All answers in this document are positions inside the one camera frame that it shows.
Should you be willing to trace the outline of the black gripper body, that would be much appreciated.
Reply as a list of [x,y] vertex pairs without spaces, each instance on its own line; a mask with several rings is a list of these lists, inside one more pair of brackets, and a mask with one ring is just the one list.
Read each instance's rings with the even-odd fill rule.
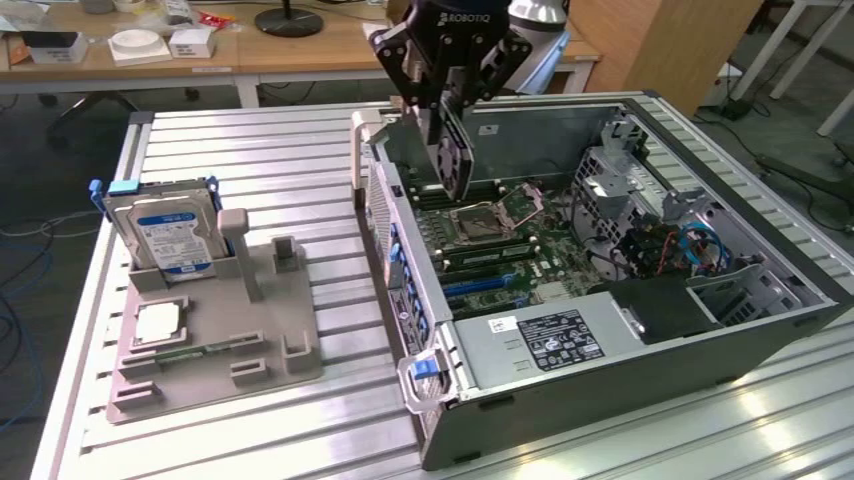
[[410,53],[405,72],[418,76],[440,60],[440,50],[452,51],[453,66],[476,60],[486,76],[513,71],[502,41],[510,31],[510,1],[411,1],[403,25]]

